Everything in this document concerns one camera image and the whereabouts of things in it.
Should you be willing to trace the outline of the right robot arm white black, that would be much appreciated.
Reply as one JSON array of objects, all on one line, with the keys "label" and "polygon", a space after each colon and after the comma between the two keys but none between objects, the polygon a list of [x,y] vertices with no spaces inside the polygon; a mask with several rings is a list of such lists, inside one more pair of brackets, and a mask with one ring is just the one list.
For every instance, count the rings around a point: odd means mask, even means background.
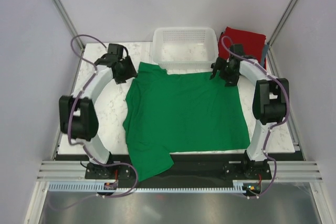
[{"label": "right robot arm white black", "polygon": [[256,59],[236,55],[230,55],[227,60],[218,57],[211,68],[210,79],[218,73],[227,87],[236,86],[240,76],[247,78],[255,87],[252,111],[256,124],[246,149],[249,161],[240,166],[245,178],[254,178],[259,173],[256,162],[267,159],[266,148],[271,130],[288,120],[289,81],[269,74]]}]

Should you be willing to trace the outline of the green t shirt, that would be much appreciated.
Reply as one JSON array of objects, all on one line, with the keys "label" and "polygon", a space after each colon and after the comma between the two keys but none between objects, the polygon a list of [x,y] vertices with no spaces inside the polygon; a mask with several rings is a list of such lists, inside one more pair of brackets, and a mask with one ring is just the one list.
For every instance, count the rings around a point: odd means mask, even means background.
[{"label": "green t shirt", "polygon": [[141,62],[125,101],[125,142],[139,181],[170,169],[172,153],[250,145],[237,87],[208,72],[168,74]]}]

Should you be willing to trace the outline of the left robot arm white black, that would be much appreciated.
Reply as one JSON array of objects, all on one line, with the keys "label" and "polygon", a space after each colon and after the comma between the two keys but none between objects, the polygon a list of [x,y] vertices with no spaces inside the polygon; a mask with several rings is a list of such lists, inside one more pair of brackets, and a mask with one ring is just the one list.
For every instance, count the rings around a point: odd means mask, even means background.
[{"label": "left robot arm white black", "polygon": [[111,178],[115,173],[115,165],[109,162],[111,153],[98,135],[95,102],[112,80],[116,84],[126,83],[137,77],[137,72],[129,55],[104,54],[91,64],[93,74],[83,87],[77,93],[63,95],[59,99],[60,129],[67,135],[70,146],[81,146],[89,160],[98,164],[99,175]]}]

